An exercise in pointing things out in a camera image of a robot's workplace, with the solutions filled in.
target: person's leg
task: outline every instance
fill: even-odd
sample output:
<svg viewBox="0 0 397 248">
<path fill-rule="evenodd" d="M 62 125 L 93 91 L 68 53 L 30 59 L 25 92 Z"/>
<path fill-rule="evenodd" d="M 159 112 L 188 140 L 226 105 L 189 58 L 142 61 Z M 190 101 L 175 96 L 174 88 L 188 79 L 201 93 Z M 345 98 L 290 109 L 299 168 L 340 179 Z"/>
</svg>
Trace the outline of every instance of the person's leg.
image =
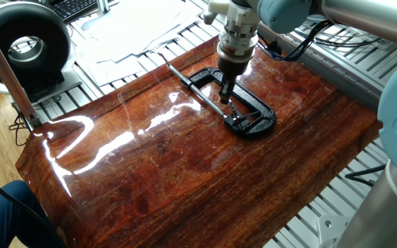
<svg viewBox="0 0 397 248">
<path fill-rule="evenodd" d="M 51 226 L 48 217 L 30 188 L 21 180 L 8 183 L 3 189 L 30 209 L 34 210 Z M 0 195 L 0 248 L 9 247 L 13 238 L 29 248 L 58 247 L 51 235 L 27 213 Z"/>
</svg>

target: black cable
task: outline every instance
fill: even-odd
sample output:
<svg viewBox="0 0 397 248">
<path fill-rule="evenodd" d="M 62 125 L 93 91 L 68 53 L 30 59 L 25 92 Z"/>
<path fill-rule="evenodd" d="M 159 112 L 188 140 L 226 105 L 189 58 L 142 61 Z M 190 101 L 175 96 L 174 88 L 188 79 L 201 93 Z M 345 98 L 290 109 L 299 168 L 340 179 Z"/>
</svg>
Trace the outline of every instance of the black cable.
<svg viewBox="0 0 397 248">
<path fill-rule="evenodd" d="M 12 107 L 13 107 L 13 109 L 18 113 L 18 115 L 21 116 L 21 120 L 20 120 L 20 121 L 23 123 L 23 126 L 26 127 L 27 130 L 28 130 L 29 132 L 32 132 L 32 129 L 31 129 L 31 127 L 28 125 L 28 122 L 27 122 L 26 117 L 22 114 L 21 111 L 18 110 L 18 108 L 16 107 L 16 104 L 15 104 L 15 103 L 12 103 Z"/>
<path fill-rule="evenodd" d="M 20 111 L 18 111 L 18 116 L 16 117 L 16 119 L 14 120 L 13 124 L 11 124 L 10 126 L 8 126 L 9 131 L 15 131 L 14 133 L 14 139 L 15 139 L 15 143 L 17 144 L 17 146 L 23 146 L 27 143 L 27 141 L 25 141 L 22 144 L 18 144 L 18 131 L 22 130 L 22 129 L 27 129 L 27 126 L 25 123 L 23 123 L 23 115 Z"/>
<path fill-rule="evenodd" d="M 297 34 L 300 34 L 302 37 L 307 37 L 307 34 L 305 34 L 304 32 L 295 30 L 295 32 Z M 373 41 L 363 41 L 360 43 L 339 43 L 339 42 L 335 42 L 335 41 L 328 41 L 325 39 L 319 39 L 319 38 L 314 38 L 315 43 L 319 44 L 319 45 L 327 45 L 327 46 L 333 46 L 333 47 L 337 47 L 337 48 L 359 48 L 365 45 L 370 45 L 373 44 L 375 42 L 380 41 L 381 38 L 377 38 L 374 39 Z"/>
<path fill-rule="evenodd" d="M 286 57 L 283 57 L 274 51 L 268 50 L 261 42 L 258 42 L 257 45 L 259 48 L 266 53 L 267 56 L 269 56 L 271 59 L 276 60 L 276 61 L 296 61 L 298 60 L 301 55 L 306 51 L 306 49 L 310 46 L 310 44 L 314 41 L 315 36 L 324 30 L 325 28 L 331 27 L 334 23 L 331 22 L 330 20 L 325 20 L 321 21 L 320 23 L 316 24 L 314 28 L 310 31 L 309 35 L 307 38 L 301 42 L 301 44 L 296 47 L 295 50 L 290 52 Z"/>
<path fill-rule="evenodd" d="M 9 200 L 11 203 L 18 206 L 22 211 L 24 211 L 26 214 L 32 217 L 37 223 L 39 223 L 43 228 L 45 228 L 45 230 L 51 235 L 51 237 L 56 240 L 60 248 L 67 248 L 65 243 L 58 237 L 56 230 L 54 230 L 53 227 L 49 225 L 44 219 L 42 219 L 35 211 L 27 207 L 25 204 L 20 202 L 15 197 L 7 194 L 7 192 L 5 192 L 2 188 L 0 188 L 0 194 L 4 198 Z"/>
<path fill-rule="evenodd" d="M 349 173 L 349 174 L 345 175 L 345 178 L 350 179 L 350 180 L 354 180 L 354 181 L 359 182 L 359 183 L 364 183 L 366 185 L 369 185 L 370 187 L 373 187 L 373 185 L 375 183 L 373 180 L 367 181 L 367 180 L 364 180 L 364 179 L 361 179 L 361 178 L 357 178 L 357 176 L 362 176 L 362 175 L 367 175 L 367 174 L 374 173 L 374 172 L 379 172 L 379 171 L 382 171 L 384 169 L 385 169 L 385 165 L 380 165 L 378 167 L 371 168 L 371 169 L 365 169 L 365 170 L 360 171 L 360 172 Z"/>
</svg>

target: paper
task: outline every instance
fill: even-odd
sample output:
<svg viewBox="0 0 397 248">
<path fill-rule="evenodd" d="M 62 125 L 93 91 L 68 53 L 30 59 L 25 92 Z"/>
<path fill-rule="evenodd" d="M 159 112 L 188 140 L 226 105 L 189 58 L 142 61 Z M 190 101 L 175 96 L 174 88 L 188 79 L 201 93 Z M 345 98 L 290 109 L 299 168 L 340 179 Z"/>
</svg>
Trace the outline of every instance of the paper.
<svg viewBox="0 0 397 248">
<path fill-rule="evenodd" d="M 157 48 L 197 21 L 199 13 L 186 7 L 180 0 L 122 0 L 81 26 L 91 47 L 88 56 L 96 62 L 120 61 Z"/>
<path fill-rule="evenodd" d="M 87 57 L 82 50 L 79 50 L 77 63 L 99 87 L 142 71 L 142 67 L 135 56 L 129 56 L 118 63 L 111 60 L 97 63 Z"/>
<path fill-rule="evenodd" d="M 142 70 L 137 57 L 157 52 L 198 21 L 198 8 L 180 0 L 121 0 L 102 17 L 78 20 L 84 40 L 77 62 L 100 87 Z"/>
</svg>

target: metal grating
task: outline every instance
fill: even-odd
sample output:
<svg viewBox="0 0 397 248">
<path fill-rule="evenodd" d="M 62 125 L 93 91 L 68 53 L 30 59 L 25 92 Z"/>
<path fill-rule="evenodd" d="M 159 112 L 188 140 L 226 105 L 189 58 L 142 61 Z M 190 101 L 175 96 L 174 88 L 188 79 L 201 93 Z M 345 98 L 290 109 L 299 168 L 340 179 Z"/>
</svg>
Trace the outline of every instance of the metal grating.
<svg viewBox="0 0 397 248">
<path fill-rule="evenodd" d="M 317 22 L 309 17 L 301 27 L 289 34 L 276 34 L 265 27 L 260 27 L 259 32 L 268 40 L 280 38 L 278 42 L 283 51 L 289 53 L 305 39 L 301 32 L 307 34 Z M 343 25 L 334 25 L 323 32 L 325 34 L 317 37 L 338 43 L 360 43 L 377 38 Z M 313 43 L 299 60 L 340 90 L 376 111 L 384 87 L 397 70 L 397 44 L 381 40 L 360 48 L 335 48 Z"/>
<path fill-rule="evenodd" d="M 206 9 L 207 3 L 204 0 L 188 1 L 191 8 Z M 205 25 L 199 21 L 182 30 L 179 33 L 177 40 L 169 43 L 162 53 L 168 58 L 173 59 L 176 56 L 182 55 L 184 52 L 195 48 L 205 41 L 216 36 L 223 30 L 224 18 L 218 17 L 212 25 Z M 301 27 L 301 31 L 306 31 L 314 22 L 308 20 L 305 26 Z M 73 30 L 72 42 L 77 45 L 78 42 L 84 40 L 81 32 L 81 25 L 75 21 L 70 25 Z M 350 35 L 355 30 L 344 29 L 334 26 L 325 32 L 331 32 L 341 35 Z M 303 39 L 297 33 L 291 33 L 284 38 L 298 44 Z M 360 42 L 357 38 L 349 39 L 344 42 Z M 397 68 L 397 45 L 388 45 L 385 49 L 380 49 L 374 46 L 368 48 L 353 48 L 353 49 L 331 49 L 324 48 L 317 45 L 312 45 L 311 52 L 324 51 L 323 54 L 330 55 L 330 57 L 341 58 L 340 65 L 347 65 L 353 67 L 354 70 L 342 70 L 349 74 L 341 74 L 342 76 L 350 77 L 350 81 L 359 80 L 365 82 L 363 87 L 368 91 L 370 88 L 374 90 L 372 94 L 376 97 L 380 95 L 388 78 Z M 164 64 L 163 60 L 155 54 L 145 53 L 137 58 L 138 63 L 142 67 L 142 72 L 124 79 L 115 81 L 108 85 L 98 87 L 90 73 L 84 68 L 83 63 L 76 63 L 73 67 L 74 71 L 81 77 L 83 84 L 77 86 L 59 96 L 35 105 L 41 122 L 47 122 L 67 112 L 75 110 L 93 100 L 102 97 L 113 90 L 124 86 L 134 79 L 143 76 L 147 72 Z M 324 60 L 326 63 L 333 63 L 332 61 Z M 284 228 L 282 228 L 266 245 L 267 248 L 318 248 L 318 232 L 317 221 L 318 218 L 326 214 L 352 216 L 359 208 L 360 204 L 370 191 L 370 187 L 361 185 L 357 182 L 348 180 L 345 175 L 350 172 L 357 172 L 370 167 L 376 167 L 387 162 L 387 155 L 382 148 L 379 139 L 368 145 L 332 182 L 326 187 L 310 204 L 301 209 L 301 211 L 293 217 Z M 376 180 L 379 177 L 378 173 L 363 176 L 367 180 Z"/>
</svg>

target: desk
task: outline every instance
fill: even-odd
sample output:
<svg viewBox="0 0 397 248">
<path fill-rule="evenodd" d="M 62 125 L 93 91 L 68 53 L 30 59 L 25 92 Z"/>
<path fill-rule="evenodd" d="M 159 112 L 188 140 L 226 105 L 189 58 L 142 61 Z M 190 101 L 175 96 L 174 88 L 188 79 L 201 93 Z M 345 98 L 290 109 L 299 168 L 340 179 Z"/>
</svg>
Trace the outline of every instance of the desk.
<svg viewBox="0 0 397 248">
<path fill-rule="evenodd" d="M 216 67 L 216 42 L 173 66 Z M 43 124 L 17 169 L 69 247 L 261 247 L 380 124 L 304 66 L 260 50 L 240 83 L 276 111 L 271 133 L 233 135 L 162 66 Z M 217 102 L 214 86 L 203 91 Z"/>
</svg>

